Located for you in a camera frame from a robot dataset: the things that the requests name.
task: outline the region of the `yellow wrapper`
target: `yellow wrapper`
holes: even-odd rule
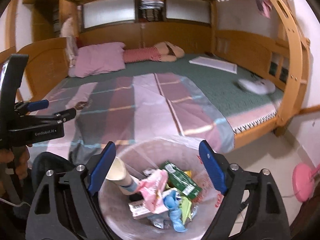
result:
[[[192,177],[192,171],[184,171],[184,173],[187,174],[189,178]]]

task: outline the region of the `blue gripper pad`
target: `blue gripper pad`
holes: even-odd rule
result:
[[[116,158],[116,145],[113,142],[109,142],[99,155],[101,156],[100,160],[89,175],[90,183],[88,186],[88,191],[92,196],[100,190],[103,181],[106,178],[114,159]]]
[[[206,141],[199,144],[199,156],[204,164],[205,169],[212,181],[214,188],[223,195],[228,190],[225,184],[225,174],[220,168],[218,162],[213,157],[213,150]]]
[[[29,112],[34,112],[38,111],[41,109],[46,109],[49,106],[49,101],[48,100],[41,100],[41,101],[36,101],[36,102],[30,102],[27,106],[27,110]]]

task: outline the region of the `tiled floor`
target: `tiled floor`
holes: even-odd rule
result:
[[[267,168],[271,171],[286,207],[289,223],[291,224],[299,213],[301,203],[293,195],[292,172],[301,162],[298,154],[284,137],[277,138],[269,133],[258,140],[225,155],[229,163],[237,163],[247,171],[260,172]],[[246,209],[237,218],[231,235],[240,231]]]

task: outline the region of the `green bedsheet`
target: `green bedsheet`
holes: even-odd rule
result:
[[[233,74],[189,63],[190,59],[198,56],[200,55],[187,54],[176,62],[144,61],[126,64],[126,69],[117,72],[85,78],[68,78],[63,88],[76,87],[90,82],[100,82],[119,76],[172,72],[191,79],[225,117],[252,110],[283,97],[283,92],[279,89],[276,89],[276,92],[271,95],[264,96],[245,92],[238,87],[236,81],[239,78],[255,81],[256,79],[252,77],[248,70],[238,67],[237,74]]]

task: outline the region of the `white tray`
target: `white tray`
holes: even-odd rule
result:
[[[207,57],[196,57],[194,59],[189,60],[191,64],[206,66],[206,67],[212,67],[219,70],[227,71],[230,73],[237,73],[237,65],[226,62],[223,60],[213,59],[213,58],[207,58]]]

